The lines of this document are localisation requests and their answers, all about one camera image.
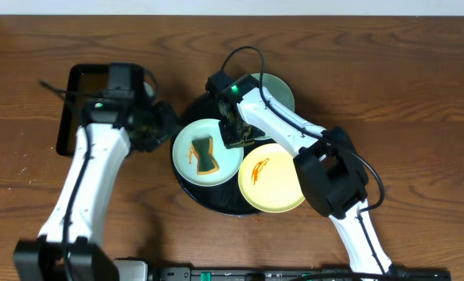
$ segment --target green sponge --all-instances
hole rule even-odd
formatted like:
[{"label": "green sponge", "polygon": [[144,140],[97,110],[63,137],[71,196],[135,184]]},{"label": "green sponge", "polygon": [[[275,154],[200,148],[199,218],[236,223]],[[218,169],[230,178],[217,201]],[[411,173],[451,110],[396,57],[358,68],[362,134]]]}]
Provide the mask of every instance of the green sponge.
[{"label": "green sponge", "polygon": [[211,137],[193,140],[192,152],[198,159],[198,175],[208,175],[220,168],[213,158],[213,139]]}]

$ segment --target yellow plate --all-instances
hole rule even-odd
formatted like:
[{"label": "yellow plate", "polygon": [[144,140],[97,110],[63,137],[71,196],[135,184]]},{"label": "yellow plate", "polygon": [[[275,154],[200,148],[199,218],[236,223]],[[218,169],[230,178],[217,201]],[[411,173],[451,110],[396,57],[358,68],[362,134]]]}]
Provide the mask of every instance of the yellow plate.
[{"label": "yellow plate", "polygon": [[289,211],[305,200],[293,158],[279,144],[262,145],[249,153],[238,180],[246,201],[264,212]]}]

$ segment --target wood grain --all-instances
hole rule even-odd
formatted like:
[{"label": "wood grain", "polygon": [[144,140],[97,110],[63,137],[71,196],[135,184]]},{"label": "wood grain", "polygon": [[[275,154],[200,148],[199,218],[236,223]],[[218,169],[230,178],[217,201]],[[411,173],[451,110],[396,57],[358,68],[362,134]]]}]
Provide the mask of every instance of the wood grain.
[{"label": "wood grain", "polygon": [[[464,280],[464,18],[0,16],[0,280],[12,251],[48,218],[70,159],[55,153],[65,87],[77,63],[136,62],[178,112],[243,44],[291,86],[297,112],[343,126],[387,188],[374,226],[392,261],[447,267]],[[252,52],[228,71],[257,72]],[[158,265],[320,267],[347,264],[328,219],[304,203],[283,214],[210,212],[178,186],[170,146],[124,163],[105,226],[111,257]],[[368,188],[377,199],[376,185]]]}]

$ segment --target round black tray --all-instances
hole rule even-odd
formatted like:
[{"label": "round black tray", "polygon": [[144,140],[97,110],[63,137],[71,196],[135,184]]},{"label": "round black tray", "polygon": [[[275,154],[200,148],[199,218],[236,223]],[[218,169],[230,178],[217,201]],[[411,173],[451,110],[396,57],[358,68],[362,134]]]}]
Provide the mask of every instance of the round black tray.
[{"label": "round black tray", "polygon": [[[185,111],[181,120],[183,125],[186,126],[194,121],[208,118],[219,119],[220,113],[218,112],[215,101],[209,94],[204,94]],[[173,173],[178,183],[192,199],[201,206],[224,215],[254,215],[261,212],[257,208],[251,206],[242,196],[237,182],[238,173],[225,183],[221,183],[214,187],[200,187],[186,181],[186,179],[178,173],[173,163],[173,144],[176,138],[177,136],[174,136],[171,139],[171,166],[173,167]],[[273,141],[257,140],[254,144],[244,147],[244,156],[258,146],[270,143],[273,143]]]}]

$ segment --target wooden table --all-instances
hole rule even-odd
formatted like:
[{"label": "wooden table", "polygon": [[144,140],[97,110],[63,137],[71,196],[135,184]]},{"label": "wooden table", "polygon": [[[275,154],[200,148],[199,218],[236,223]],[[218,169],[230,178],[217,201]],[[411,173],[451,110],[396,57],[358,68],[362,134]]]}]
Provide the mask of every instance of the wooden table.
[{"label": "wooden table", "polygon": [[[258,45],[296,111],[343,126],[386,185],[373,223],[392,261],[447,267],[464,280],[464,18],[0,16],[0,280],[35,238],[71,160],[55,153],[65,87],[77,63],[136,62],[178,112],[204,92],[227,54]],[[246,52],[230,73],[257,72]],[[303,203],[283,214],[219,215],[177,184],[170,146],[134,153],[119,172],[105,252],[157,265],[297,267],[348,264],[329,219]],[[377,186],[368,186],[369,200]]]}]

